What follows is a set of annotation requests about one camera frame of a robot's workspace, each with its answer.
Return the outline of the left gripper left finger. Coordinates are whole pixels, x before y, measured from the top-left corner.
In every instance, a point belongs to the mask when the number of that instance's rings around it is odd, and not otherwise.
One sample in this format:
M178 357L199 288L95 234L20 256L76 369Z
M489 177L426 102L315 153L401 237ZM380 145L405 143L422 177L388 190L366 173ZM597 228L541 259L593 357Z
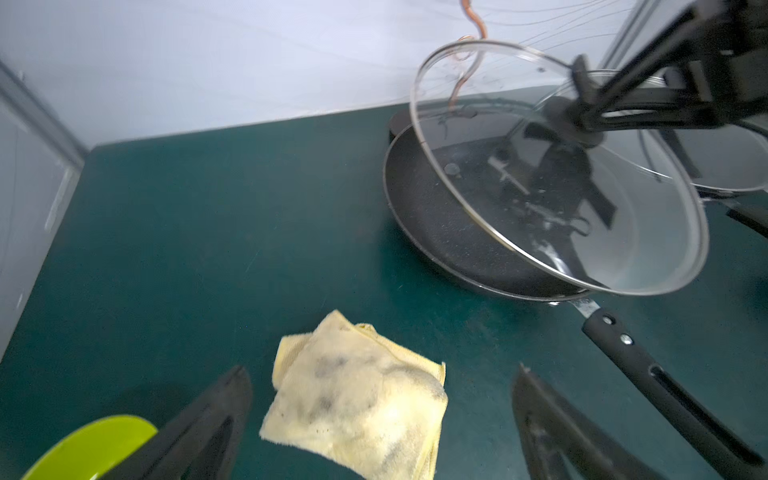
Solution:
M234 366L103 477L228 479L252 399L248 371Z

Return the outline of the yellow fluffy cloth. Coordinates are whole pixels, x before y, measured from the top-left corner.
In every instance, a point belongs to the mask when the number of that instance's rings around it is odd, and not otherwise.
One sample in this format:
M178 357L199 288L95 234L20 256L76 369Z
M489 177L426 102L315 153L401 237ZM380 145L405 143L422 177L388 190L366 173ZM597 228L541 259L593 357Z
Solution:
M445 363L329 313L286 335L262 439L318 454L365 479L431 479L448 406Z

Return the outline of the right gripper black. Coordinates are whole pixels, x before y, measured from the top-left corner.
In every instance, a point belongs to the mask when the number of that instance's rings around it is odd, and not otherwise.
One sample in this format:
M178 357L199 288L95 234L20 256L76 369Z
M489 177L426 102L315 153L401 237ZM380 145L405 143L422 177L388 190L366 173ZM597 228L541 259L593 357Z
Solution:
M642 84L662 68L670 87ZM767 3L694 1L602 87L578 56L578 98L569 119L579 129L712 129L767 112Z

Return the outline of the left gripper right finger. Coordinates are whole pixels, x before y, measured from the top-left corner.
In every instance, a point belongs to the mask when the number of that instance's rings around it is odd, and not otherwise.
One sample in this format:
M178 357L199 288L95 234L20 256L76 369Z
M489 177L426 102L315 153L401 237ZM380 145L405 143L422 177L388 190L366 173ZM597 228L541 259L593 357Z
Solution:
M660 479L528 367L519 366L511 404L532 479Z

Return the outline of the glass pot lid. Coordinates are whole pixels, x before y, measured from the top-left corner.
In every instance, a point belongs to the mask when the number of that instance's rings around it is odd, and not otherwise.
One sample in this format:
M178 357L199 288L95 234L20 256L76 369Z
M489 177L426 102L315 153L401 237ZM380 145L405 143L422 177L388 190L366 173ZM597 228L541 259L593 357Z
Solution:
M719 129L642 129L589 132L569 119L573 88L543 104L549 147L539 167L565 178L583 195L620 189L668 193L687 179L692 187L732 191L767 188L767 130L763 124Z
M437 176L497 244L588 290L686 286L709 247L687 173L635 130L578 132L565 116L576 97L567 63L465 40L423 61L410 115Z

